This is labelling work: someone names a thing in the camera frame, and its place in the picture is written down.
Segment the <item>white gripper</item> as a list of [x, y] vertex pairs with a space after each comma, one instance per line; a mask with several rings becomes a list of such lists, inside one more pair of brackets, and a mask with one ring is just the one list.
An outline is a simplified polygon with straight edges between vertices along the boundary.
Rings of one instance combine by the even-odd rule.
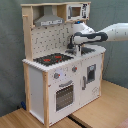
[[75, 56], [81, 56], [81, 45], [75, 44], [74, 54]]

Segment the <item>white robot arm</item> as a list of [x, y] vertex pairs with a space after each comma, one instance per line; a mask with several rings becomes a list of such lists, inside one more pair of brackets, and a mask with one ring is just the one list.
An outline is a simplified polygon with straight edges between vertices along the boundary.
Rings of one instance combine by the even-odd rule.
[[74, 53], [76, 56], [80, 56], [83, 44], [128, 40], [128, 23], [116, 23], [100, 31], [95, 31], [85, 23], [74, 24], [73, 40]]

